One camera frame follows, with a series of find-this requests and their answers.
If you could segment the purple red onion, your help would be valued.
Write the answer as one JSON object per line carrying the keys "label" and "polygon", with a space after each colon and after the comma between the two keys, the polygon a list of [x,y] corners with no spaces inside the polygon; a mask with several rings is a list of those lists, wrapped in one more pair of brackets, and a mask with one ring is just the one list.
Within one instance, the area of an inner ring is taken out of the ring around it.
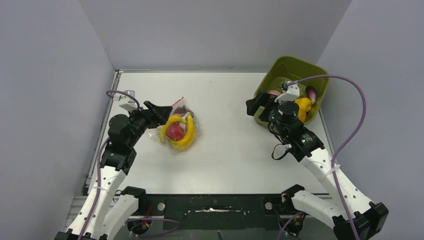
{"label": "purple red onion", "polygon": [[270,95],[274,95],[274,96],[280,96],[282,93],[280,92],[280,91],[278,91],[278,90],[270,90],[269,92],[268,92]]}

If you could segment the clear zip top bag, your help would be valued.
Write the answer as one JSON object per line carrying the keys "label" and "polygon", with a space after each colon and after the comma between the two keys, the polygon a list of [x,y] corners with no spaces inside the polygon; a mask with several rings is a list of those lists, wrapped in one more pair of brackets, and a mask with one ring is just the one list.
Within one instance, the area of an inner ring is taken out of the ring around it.
{"label": "clear zip top bag", "polygon": [[172,148],[175,152],[188,150],[200,132],[195,112],[184,97],[172,104],[172,110],[164,125],[149,132],[156,143]]}

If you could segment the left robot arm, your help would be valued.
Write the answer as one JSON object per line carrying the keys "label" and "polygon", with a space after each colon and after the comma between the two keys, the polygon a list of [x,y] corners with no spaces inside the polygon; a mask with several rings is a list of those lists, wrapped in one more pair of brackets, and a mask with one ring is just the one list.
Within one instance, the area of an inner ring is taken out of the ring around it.
{"label": "left robot arm", "polygon": [[97,155],[97,178],[81,210],[57,240],[112,240],[134,213],[147,207],[146,191],[127,186],[117,203],[111,206],[116,192],[136,159],[135,145],[147,129],[164,125],[173,108],[144,102],[145,109],[135,108],[117,114],[108,122],[108,138]]}

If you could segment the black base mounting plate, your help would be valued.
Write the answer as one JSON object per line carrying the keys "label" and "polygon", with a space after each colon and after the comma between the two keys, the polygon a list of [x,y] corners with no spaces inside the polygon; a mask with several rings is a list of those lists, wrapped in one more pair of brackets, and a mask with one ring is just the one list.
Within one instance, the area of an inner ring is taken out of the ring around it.
{"label": "black base mounting plate", "polygon": [[298,211],[272,194],[153,194],[135,217],[164,218],[157,227],[182,231],[279,231]]}

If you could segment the green plastic bin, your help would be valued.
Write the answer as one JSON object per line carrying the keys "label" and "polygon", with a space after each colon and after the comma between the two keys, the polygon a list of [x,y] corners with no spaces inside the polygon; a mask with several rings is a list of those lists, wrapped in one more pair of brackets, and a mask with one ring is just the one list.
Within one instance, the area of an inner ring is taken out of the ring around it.
{"label": "green plastic bin", "polygon": [[[254,93],[254,97],[260,93],[267,93],[269,91],[282,91],[283,82],[296,81],[311,76],[326,75],[328,72],[310,62],[301,60],[293,56],[282,56],[278,58],[270,70],[267,72],[262,82]],[[304,81],[298,84],[300,90],[300,98],[307,98],[309,95],[306,88],[311,86],[316,92],[316,101],[307,112],[305,125],[310,124],[316,116],[319,115],[319,109],[326,95],[330,79],[328,77],[316,78]]]}

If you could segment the dark purple grapes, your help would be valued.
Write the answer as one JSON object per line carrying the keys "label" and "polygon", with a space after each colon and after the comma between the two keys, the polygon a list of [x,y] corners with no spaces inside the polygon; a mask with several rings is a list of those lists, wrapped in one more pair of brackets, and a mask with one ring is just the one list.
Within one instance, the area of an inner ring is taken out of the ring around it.
{"label": "dark purple grapes", "polygon": [[186,105],[183,106],[178,106],[174,111],[173,111],[173,115],[178,114],[181,116],[185,116],[186,114],[191,114],[192,116],[194,116],[194,112],[191,111]]}

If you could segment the purple eggplant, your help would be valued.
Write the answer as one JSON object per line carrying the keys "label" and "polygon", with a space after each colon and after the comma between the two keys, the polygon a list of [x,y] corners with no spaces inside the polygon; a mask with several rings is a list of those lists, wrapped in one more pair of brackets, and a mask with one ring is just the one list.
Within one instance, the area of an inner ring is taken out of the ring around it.
{"label": "purple eggplant", "polygon": [[307,86],[305,88],[305,93],[307,95],[307,97],[309,98],[309,100],[311,101],[311,105],[315,105],[315,103],[317,102],[317,98],[318,98],[318,94],[316,89],[313,86]]}

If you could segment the aluminium frame rail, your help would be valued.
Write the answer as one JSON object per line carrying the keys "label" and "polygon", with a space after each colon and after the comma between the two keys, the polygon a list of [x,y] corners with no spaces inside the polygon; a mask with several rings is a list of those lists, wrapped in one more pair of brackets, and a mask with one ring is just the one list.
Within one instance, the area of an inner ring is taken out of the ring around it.
{"label": "aluminium frame rail", "polygon": [[86,199],[87,196],[75,196],[73,198],[66,217],[66,226],[70,225],[74,221],[74,219],[79,215],[79,212],[81,211]]}

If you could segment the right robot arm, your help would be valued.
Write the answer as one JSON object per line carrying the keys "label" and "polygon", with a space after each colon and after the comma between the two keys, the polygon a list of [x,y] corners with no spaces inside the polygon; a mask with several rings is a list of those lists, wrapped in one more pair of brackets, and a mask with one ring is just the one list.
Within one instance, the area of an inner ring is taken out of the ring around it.
{"label": "right robot arm", "polygon": [[259,119],[268,126],[298,163],[310,171],[324,187],[334,203],[328,202],[296,184],[282,192],[281,207],[289,214],[304,212],[333,230],[339,240],[368,240],[379,233],[389,210],[374,203],[332,164],[328,150],[315,133],[299,120],[299,106],[294,101],[276,102],[276,96],[260,93],[247,100],[246,113],[254,116],[263,108]]}

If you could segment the red apple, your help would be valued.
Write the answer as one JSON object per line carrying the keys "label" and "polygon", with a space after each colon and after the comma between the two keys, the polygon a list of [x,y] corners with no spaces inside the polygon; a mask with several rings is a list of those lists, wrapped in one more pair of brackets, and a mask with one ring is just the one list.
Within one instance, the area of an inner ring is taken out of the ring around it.
{"label": "red apple", "polygon": [[185,130],[184,130],[183,127],[180,126],[179,123],[173,123],[167,128],[165,135],[170,140],[177,142],[177,141],[180,141],[184,137]]}

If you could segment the yellow banana bunch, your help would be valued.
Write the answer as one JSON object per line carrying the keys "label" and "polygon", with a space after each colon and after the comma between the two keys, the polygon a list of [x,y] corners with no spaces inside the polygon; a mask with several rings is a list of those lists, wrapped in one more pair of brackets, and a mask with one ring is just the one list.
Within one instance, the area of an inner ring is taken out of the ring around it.
{"label": "yellow banana bunch", "polygon": [[[159,130],[160,142],[162,144],[167,143],[178,151],[186,150],[194,141],[196,136],[196,124],[194,117],[190,113],[187,113],[183,117],[185,118],[185,121],[172,121],[168,119],[166,124]],[[166,136],[167,128],[174,123],[179,123],[180,126],[184,128],[184,137],[180,141],[172,141]]]}

